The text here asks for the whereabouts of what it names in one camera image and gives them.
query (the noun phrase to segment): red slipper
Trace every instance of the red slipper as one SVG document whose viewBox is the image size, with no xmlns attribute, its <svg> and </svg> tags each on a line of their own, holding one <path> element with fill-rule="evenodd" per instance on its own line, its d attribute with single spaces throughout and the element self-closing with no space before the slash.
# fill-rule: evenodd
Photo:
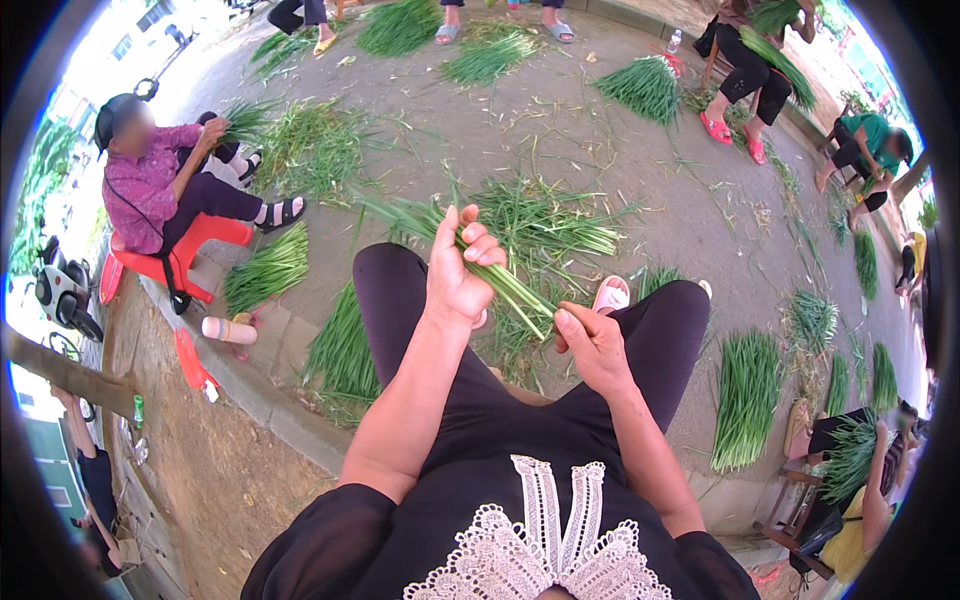
<svg viewBox="0 0 960 600">
<path fill-rule="evenodd" d="M 727 129 L 726 123 L 717 123 L 716 121 L 710 121 L 707 119 L 707 114 L 705 112 L 700 113 L 700 122 L 704 124 L 704 127 L 707 128 L 707 133 L 710 137 L 717 140 L 724 146 L 730 146 L 733 144 L 733 140 L 730 137 L 730 130 Z M 721 137 L 721 133 L 727 132 L 727 137 Z"/>
<path fill-rule="evenodd" d="M 750 132 L 747 131 L 747 126 L 743 126 L 743 133 L 747 136 L 747 150 L 750 151 L 750 158 L 754 160 L 756 164 L 763 164 L 767 161 L 766 154 L 763 153 L 763 142 L 758 142 L 750 137 Z"/>
</svg>

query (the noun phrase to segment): scooter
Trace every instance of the scooter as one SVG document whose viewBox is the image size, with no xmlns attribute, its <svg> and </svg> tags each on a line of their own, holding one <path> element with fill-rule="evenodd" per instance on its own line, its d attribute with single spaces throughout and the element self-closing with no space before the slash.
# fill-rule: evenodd
<svg viewBox="0 0 960 600">
<path fill-rule="evenodd" d="M 85 337 L 102 343 L 104 331 L 86 312 L 90 303 L 90 265 L 83 260 L 67 262 L 56 235 L 50 236 L 47 247 L 37 255 L 34 265 L 34 294 L 47 314 L 47 321 L 66 329 L 76 329 Z"/>
</svg>

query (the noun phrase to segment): white lace trim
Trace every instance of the white lace trim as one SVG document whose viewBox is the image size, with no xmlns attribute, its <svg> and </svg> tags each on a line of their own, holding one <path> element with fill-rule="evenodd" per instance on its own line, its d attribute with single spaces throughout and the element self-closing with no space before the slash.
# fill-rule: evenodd
<svg viewBox="0 0 960 600">
<path fill-rule="evenodd" d="M 446 566 L 403 590 L 404 600 L 534 600 L 561 585 L 590 600 L 671 600 L 636 545 L 638 527 L 624 520 L 600 539 L 603 463 L 571 470 L 573 506 L 563 536 L 557 483 L 550 463 L 512 455 L 523 486 L 524 523 L 512 523 L 496 504 L 484 504 L 455 536 Z"/>
</svg>

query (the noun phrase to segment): pink shirt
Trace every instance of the pink shirt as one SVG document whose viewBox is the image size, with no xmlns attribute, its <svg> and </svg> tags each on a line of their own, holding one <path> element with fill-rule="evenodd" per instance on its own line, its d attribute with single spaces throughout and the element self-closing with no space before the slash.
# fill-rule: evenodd
<svg viewBox="0 0 960 600">
<path fill-rule="evenodd" d="M 173 182 L 180 164 L 177 150 L 191 148 L 200 139 L 201 125 L 192 123 L 178 127 L 158 127 L 154 144 L 140 158 L 110 154 L 104 167 L 104 206 L 113 228 L 127 245 L 127 250 L 141 254 L 159 252 L 163 244 L 163 224 L 177 212 Z M 148 223 L 123 196 L 145 215 Z"/>
</svg>

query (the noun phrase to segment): plastic bottle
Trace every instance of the plastic bottle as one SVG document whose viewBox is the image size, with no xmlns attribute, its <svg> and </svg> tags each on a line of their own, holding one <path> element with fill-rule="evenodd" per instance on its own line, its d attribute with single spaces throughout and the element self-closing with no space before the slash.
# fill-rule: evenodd
<svg viewBox="0 0 960 600">
<path fill-rule="evenodd" d="M 666 45 L 666 51 L 670 54 L 677 54 L 677 48 L 680 47 L 680 40 L 684 38 L 684 34 L 678 29 L 670 36 L 670 43 Z"/>
<path fill-rule="evenodd" d="M 234 344 L 244 345 L 249 345 L 256 342 L 255 327 L 234 323 L 233 321 L 229 321 L 227 319 L 204 317 L 204 323 L 201 329 L 206 337 L 223 340 L 224 342 L 233 342 Z"/>
<path fill-rule="evenodd" d="M 133 397 L 133 420 L 137 429 L 143 428 L 143 396 L 140 394 Z"/>
</svg>

